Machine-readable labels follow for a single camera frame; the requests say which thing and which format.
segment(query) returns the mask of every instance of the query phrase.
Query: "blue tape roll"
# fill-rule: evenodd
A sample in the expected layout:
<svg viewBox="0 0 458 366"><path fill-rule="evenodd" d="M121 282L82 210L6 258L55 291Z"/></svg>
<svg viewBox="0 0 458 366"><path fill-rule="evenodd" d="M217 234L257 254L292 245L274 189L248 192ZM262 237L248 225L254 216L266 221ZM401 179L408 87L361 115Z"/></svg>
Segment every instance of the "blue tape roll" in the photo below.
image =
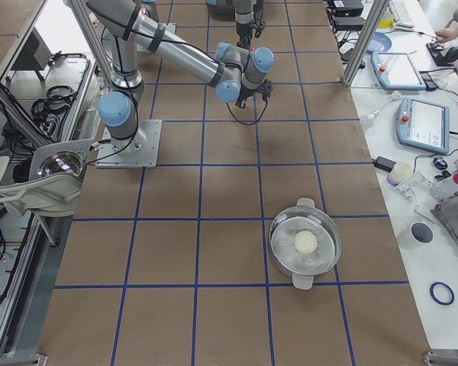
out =
<svg viewBox="0 0 458 366"><path fill-rule="evenodd" d="M444 288L446 288L448 290L448 292L450 292L450 300L449 301L441 301L440 299L438 299L436 297L436 295L434 294L434 288L436 288L436 286L443 286ZM453 292L453 289L448 286L447 284L445 284L444 282L434 282L430 287L429 287L429 294L431 296L431 298L434 300L435 303L438 303L440 305L443 305L445 307L447 307L448 305L451 305L454 301L455 301L455 293Z"/></svg>

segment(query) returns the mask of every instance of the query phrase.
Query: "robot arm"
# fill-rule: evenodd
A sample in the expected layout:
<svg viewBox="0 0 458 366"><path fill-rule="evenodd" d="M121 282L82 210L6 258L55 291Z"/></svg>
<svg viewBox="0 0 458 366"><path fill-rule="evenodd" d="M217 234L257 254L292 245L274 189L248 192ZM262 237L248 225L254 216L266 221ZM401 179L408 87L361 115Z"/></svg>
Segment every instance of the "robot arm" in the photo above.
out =
<svg viewBox="0 0 458 366"><path fill-rule="evenodd" d="M269 97L271 85L265 77L274 63L269 49L251 51L220 43L212 59L147 17L144 8L131 0L89 0L87 6L114 37L112 81L120 89L142 88L136 61L138 43L215 88L223 102L236 101L243 108L244 101L254 93Z"/></svg>

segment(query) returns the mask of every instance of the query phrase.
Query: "tiled tabletop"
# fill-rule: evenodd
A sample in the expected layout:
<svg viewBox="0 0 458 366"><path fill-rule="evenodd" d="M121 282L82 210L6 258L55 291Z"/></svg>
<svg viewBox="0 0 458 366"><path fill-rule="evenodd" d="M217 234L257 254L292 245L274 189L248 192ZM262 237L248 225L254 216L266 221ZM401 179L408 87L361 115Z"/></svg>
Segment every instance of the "tiled tabletop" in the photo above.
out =
<svg viewBox="0 0 458 366"><path fill-rule="evenodd" d="M0 0L0 64L40 0Z"/></svg>
<svg viewBox="0 0 458 366"><path fill-rule="evenodd" d="M158 7L206 50L236 40L203 1ZM427 341L324 7L267 3L265 19L255 44L275 51L275 85L256 126L140 57L141 117L163 119L159 165L87 171L40 343L48 364L422 364ZM235 112L250 120L262 106ZM265 247L271 220L300 197L343 237L310 291Z"/></svg>

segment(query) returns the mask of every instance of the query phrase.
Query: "blue-edged tablet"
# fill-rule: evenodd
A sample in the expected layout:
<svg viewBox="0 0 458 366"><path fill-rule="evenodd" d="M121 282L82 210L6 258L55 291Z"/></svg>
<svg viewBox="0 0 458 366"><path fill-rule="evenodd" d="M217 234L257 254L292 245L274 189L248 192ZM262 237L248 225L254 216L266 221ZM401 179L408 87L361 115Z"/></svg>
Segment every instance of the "blue-edged tablet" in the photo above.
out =
<svg viewBox="0 0 458 366"><path fill-rule="evenodd" d="M448 153L450 109L446 105L404 98L396 123L401 144L441 155Z"/></svg>
<svg viewBox="0 0 458 366"><path fill-rule="evenodd" d="M373 34L371 41L366 49L367 53L386 52L392 47L392 41L386 35L381 33Z"/></svg>
<svg viewBox="0 0 458 366"><path fill-rule="evenodd" d="M426 85L408 53L374 52L372 67L380 84L392 90L424 90Z"/></svg>

